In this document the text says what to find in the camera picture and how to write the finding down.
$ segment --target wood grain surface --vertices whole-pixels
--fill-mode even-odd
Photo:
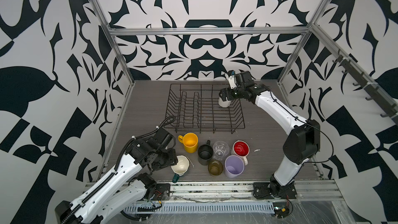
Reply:
[[[137,81],[132,91],[130,102],[127,106],[125,117],[122,121],[116,143],[113,146],[109,157],[108,168],[115,165],[117,156],[124,144],[132,135],[138,136],[148,133],[156,128],[164,119],[167,106],[169,88],[172,82],[159,81]],[[225,82],[194,82],[194,83],[225,83]],[[282,94],[276,81],[262,81],[272,92],[283,101]],[[283,159],[282,146],[286,141],[287,135],[278,123],[272,119],[265,111],[246,100],[241,100],[242,111],[245,119],[245,129],[239,129],[233,134],[230,132],[194,132],[199,138],[199,146],[205,144],[207,140],[214,142],[222,140],[230,147],[237,140],[245,141],[250,147],[247,156],[248,165],[244,171],[233,180],[269,180]],[[184,135],[185,132],[176,133],[173,129],[167,129],[175,137]],[[197,152],[187,153],[182,143],[178,142],[175,146],[177,155],[184,155],[192,162],[188,171],[180,181],[226,181],[230,180],[225,174],[212,177],[207,171],[207,166],[201,165],[197,160]],[[157,181],[171,181],[173,171],[170,167],[153,172],[152,177]],[[296,179],[317,179],[315,169],[312,164],[306,164],[296,176]]]

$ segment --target yellow mug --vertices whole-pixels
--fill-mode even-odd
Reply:
[[[179,135],[178,141],[184,144],[184,149],[188,153],[194,153],[198,149],[198,136],[195,133],[187,133],[184,137]]]

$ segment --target clear glass cup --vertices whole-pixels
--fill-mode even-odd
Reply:
[[[221,161],[228,157],[229,155],[229,146],[224,141],[217,141],[213,144],[213,158]]]

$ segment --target red and white mug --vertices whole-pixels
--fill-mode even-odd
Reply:
[[[245,163],[245,165],[247,165],[248,159],[246,158],[246,156],[249,155],[249,151],[250,151],[249,145],[244,141],[238,140],[232,146],[231,153],[232,155],[240,157]]]

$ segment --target purple cup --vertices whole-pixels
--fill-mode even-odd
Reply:
[[[225,175],[228,178],[234,178],[240,174],[242,174],[245,168],[245,164],[242,159],[238,156],[231,155],[225,160]]]

